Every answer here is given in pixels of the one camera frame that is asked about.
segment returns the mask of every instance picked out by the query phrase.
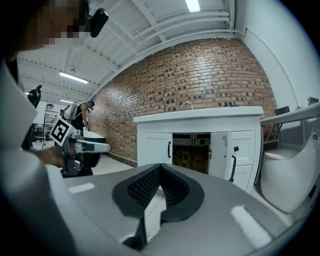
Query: hand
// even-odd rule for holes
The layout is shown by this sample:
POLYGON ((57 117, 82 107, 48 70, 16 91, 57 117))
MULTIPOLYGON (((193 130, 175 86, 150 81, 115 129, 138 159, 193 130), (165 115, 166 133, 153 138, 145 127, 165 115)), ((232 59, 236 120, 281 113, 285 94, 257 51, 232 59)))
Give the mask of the hand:
MULTIPOLYGON (((60 146, 58 145, 42 150, 30 149, 30 151, 34 153, 38 158, 40 158, 45 165, 52 165, 63 169, 65 168, 65 159, 61 152, 60 146)), ((70 155, 71 157, 75 157, 75 154, 75 144, 71 143, 70 155)))

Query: open cabinet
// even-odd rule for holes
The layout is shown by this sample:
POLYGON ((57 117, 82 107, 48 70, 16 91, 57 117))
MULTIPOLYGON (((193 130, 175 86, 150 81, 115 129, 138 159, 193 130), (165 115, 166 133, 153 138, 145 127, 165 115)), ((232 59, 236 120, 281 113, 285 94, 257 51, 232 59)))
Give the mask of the open cabinet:
POLYGON ((174 164, 221 179, 246 190, 255 156, 255 131, 138 133, 138 166, 174 164))

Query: gray surface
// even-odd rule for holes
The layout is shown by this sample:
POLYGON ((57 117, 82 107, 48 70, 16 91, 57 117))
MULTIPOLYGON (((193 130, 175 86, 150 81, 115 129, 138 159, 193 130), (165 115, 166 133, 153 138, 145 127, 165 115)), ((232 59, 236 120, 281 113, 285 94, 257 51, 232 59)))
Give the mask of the gray surface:
POLYGON ((58 168, 45 168, 36 156, 20 149, 0 151, 0 161, 2 192, 30 232, 51 252, 69 256, 140 255, 113 239, 82 211, 58 168))
POLYGON ((230 214, 234 206, 245 205, 273 237, 287 229, 270 209, 231 182, 179 166, 174 168, 201 184, 205 193, 203 204, 184 221, 164 223, 144 253, 153 256, 252 253, 254 248, 230 214))
POLYGON ((63 179, 56 167, 45 168, 33 154, 19 149, 0 152, 0 161, 0 185, 8 202, 30 231, 58 255, 246 255, 254 249, 230 214, 238 205, 245 205, 274 238, 286 230, 273 212, 232 183, 175 166, 201 184, 203 204, 190 218, 163 224, 139 253, 119 243, 135 233, 139 222, 122 215, 112 190, 151 165, 63 179), (86 183, 94 188, 75 194, 68 190, 86 183))
POLYGON ((117 241, 123 242, 135 235, 139 220, 121 213, 112 199, 112 191, 119 182, 151 166, 153 164, 97 176, 66 178, 64 181, 68 188, 86 183, 94 185, 93 189, 73 194, 74 199, 89 218, 117 241))
MULTIPOLYGON (((94 189, 76 193, 73 197, 88 217, 112 237, 121 241, 126 234, 133 234, 138 222, 124 217, 114 204, 113 187, 146 167, 99 176, 71 178, 65 182, 68 187, 88 182, 94 184, 94 189)), ((144 253, 155 256, 234 256, 252 253, 254 248, 230 214, 231 208, 239 205, 245 205, 274 238, 286 230, 286 226, 271 210, 231 182, 183 167, 174 168, 201 184, 205 193, 203 204, 187 220, 164 223, 157 236, 145 247, 144 253)))

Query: white chair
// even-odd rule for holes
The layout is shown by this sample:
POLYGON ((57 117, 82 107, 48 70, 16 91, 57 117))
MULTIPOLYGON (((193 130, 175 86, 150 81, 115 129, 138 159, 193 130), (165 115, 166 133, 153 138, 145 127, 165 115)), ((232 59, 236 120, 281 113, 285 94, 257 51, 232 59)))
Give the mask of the white chair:
POLYGON ((320 131, 313 129, 301 150, 279 148, 264 153, 261 192, 285 213, 308 196, 320 173, 320 131))

